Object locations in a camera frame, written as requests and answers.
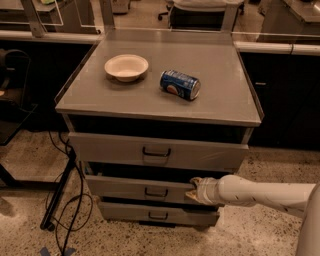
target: bowl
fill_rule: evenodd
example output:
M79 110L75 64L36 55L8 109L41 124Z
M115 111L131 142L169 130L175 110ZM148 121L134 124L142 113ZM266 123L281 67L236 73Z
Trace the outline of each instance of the bowl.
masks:
M149 67L148 61L132 54L118 55L108 60L104 69L108 75L120 82L132 82L138 79Z

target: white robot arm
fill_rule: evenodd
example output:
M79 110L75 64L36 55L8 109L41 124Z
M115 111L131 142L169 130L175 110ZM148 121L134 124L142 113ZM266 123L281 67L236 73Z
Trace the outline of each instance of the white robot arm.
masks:
M259 183L235 175L193 178L187 196L206 205L261 204L303 219L296 256L320 255L320 184Z

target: metal drawer pull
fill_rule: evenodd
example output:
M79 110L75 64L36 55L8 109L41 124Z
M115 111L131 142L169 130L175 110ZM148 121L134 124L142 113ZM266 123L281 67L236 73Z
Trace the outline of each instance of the metal drawer pull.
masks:
M155 193L149 193L148 188L144 189L144 194L146 196L153 196L153 197L166 197L168 195L168 189L163 194L155 194Z
M255 82L255 85L267 85L267 83L265 83L265 82Z
M158 157L168 157L171 154L171 148L168 149L168 152L165 154L158 154L158 153L149 153L146 151L146 147L142 148L142 153L146 156L158 156Z
M168 213L166 213L166 215L163 217L158 217L158 216L152 216L151 212L149 212L148 216L149 216L149 219L153 219L153 220L166 220L166 219L168 219Z

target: drawer front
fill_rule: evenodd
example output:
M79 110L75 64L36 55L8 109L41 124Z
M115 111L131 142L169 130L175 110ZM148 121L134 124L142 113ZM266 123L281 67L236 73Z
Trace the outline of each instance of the drawer front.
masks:
M182 225L215 225L218 212L197 212L181 208L153 207L144 205L100 202L98 204L105 219L152 221Z
M198 170L238 169L247 145L70 133L81 161Z
M87 175L86 180L90 192L97 196L198 204L185 196L185 192L193 189L191 184L92 175Z

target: blue can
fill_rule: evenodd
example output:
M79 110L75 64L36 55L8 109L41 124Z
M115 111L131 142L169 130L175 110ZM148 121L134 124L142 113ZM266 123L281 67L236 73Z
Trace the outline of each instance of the blue can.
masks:
M161 74L160 86L163 90L183 99L194 100L199 95L201 84L198 78L168 70Z

